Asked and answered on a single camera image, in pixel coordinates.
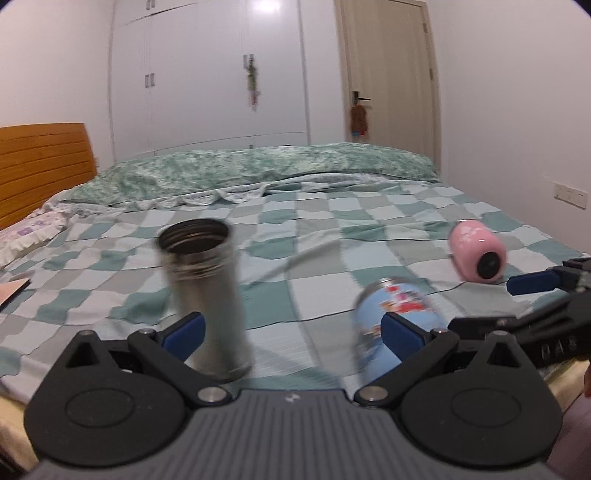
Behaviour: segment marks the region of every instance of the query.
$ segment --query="door handle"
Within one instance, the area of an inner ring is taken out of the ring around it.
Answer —
[[[371,98],[360,97],[359,92],[357,90],[353,90],[353,105],[357,105],[360,100],[367,100],[368,102],[370,102]]]

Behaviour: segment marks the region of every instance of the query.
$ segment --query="white wall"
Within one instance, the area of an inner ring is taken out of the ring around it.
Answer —
[[[12,0],[0,12],[0,126],[86,124],[113,164],[108,48],[113,0]]]
[[[345,141],[334,0],[300,0],[312,145]]]
[[[572,0],[428,0],[441,81],[443,177],[591,252],[591,18]]]

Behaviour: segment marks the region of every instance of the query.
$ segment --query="gray gripper base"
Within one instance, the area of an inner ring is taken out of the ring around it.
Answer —
[[[245,390],[203,408],[168,447],[138,463],[75,470],[42,462],[26,480],[558,480],[543,463],[506,472],[450,466],[414,447],[383,410],[341,390]]]

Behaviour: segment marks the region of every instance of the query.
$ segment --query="blue gripper pad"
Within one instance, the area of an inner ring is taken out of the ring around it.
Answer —
[[[560,276],[552,270],[516,275],[507,281],[507,291],[511,295],[552,291],[559,287]]]
[[[196,313],[185,325],[166,336],[162,347],[184,362],[203,343],[205,317]]]
[[[427,344],[428,333],[400,315],[384,315],[381,331],[384,345],[403,362]]]

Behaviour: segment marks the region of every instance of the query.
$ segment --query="floral pillowcase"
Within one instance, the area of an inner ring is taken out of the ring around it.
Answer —
[[[0,268],[45,245],[67,226],[67,216],[46,212],[0,231]]]

